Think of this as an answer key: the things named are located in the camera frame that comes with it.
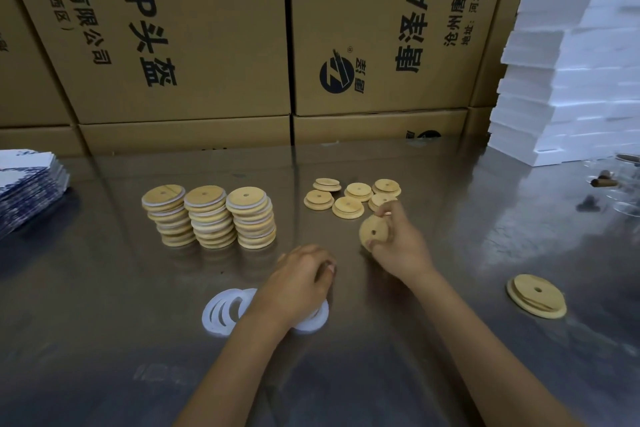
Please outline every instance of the person's right hand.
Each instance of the person's right hand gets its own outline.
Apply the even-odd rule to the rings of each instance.
[[[412,287],[420,277],[435,271],[420,231],[406,217],[400,201],[388,201],[376,211],[389,224],[387,242],[369,241],[369,249],[382,268]]]

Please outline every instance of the stack of paper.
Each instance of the stack of paper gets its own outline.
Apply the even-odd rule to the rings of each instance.
[[[0,238],[60,199],[68,184],[51,152],[0,150]]]
[[[640,0],[521,0],[489,146],[529,165],[640,144]]]

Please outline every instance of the circular logo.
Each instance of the circular logo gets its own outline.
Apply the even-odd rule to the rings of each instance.
[[[353,80],[355,71],[351,61],[343,58],[333,50],[333,57],[325,61],[320,68],[320,84],[329,93],[337,94],[347,91]]]

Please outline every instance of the reflective table surface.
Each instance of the reflective table surface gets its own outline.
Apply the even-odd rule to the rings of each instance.
[[[589,187],[580,162],[532,169],[475,142],[412,139],[64,163],[64,198],[0,241],[0,425],[171,425],[225,342],[202,326],[207,302],[258,286],[309,242],[338,260],[330,317],[281,343],[249,424],[482,425],[415,299],[361,247],[371,211],[351,221],[303,205],[319,177],[397,180],[436,267],[524,365],[588,425],[638,424],[640,220]],[[263,188],[278,237],[167,248],[140,207],[165,183]],[[567,316],[512,303],[519,273],[556,284]]]

